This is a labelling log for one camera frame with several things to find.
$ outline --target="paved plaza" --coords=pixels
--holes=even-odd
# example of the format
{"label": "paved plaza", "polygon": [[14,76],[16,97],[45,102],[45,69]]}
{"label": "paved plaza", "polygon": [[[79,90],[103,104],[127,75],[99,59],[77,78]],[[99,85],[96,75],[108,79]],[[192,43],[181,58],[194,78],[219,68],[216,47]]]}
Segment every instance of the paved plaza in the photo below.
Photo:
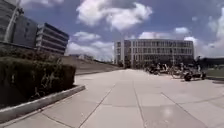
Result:
{"label": "paved plaza", "polygon": [[86,90],[6,128],[224,128],[224,84],[120,70],[76,77]]}

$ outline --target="office building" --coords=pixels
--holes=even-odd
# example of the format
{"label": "office building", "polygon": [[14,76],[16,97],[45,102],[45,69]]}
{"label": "office building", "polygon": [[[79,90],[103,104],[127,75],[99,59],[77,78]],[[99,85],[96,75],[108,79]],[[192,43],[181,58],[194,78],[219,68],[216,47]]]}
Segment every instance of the office building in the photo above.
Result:
{"label": "office building", "polygon": [[68,34],[45,23],[44,25],[39,26],[36,47],[39,51],[64,55],[68,40]]}
{"label": "office building", "polygon": [[36,47],[37,23],[33,20],[19,16],[13,33],[12,43],[29,48]]}
{"label": "office building", "polygon": [[16,6],[7,0],[0,0],[0,41],[4,40],[6,29],[15,8]]}
{"label": "office building", "polygon": [[194,59],[192,41],[165,39],[133,39],[116,42],[115,64],[142,67],[150,63],[174,64]]}

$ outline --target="bicycle wheel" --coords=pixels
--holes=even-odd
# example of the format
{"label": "bicycle wheel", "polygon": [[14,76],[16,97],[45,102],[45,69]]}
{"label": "bicycle wheel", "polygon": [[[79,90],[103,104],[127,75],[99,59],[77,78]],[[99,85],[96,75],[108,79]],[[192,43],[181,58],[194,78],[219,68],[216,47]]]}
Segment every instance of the bicycle wheel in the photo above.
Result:
{"label": "bicycle wheel", "polygon": [[172,70],[171,71],[171,76],[174,78],[174,79],[180,79],[180,71],[178,70]]}

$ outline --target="grass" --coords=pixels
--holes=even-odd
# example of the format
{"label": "grass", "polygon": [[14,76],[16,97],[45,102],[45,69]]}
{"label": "grass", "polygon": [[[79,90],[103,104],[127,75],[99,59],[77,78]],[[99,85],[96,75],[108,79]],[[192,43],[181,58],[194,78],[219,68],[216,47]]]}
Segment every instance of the grass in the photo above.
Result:
{"label": "grass", "polygon": [[224,77],[224,69],[207,70],[207,76]]}

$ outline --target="sky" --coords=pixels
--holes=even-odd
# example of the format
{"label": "sky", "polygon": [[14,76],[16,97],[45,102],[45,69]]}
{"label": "sky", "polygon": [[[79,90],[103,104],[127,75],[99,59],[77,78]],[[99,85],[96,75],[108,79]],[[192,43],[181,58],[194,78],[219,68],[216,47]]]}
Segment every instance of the sky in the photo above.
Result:
{"label": "sky", "polygon": [[224,56],[224,0],[22,0],[21,7],[70,35],[66,54],[111,60],[116,41],[162,38],[193,41],[195,56]]}

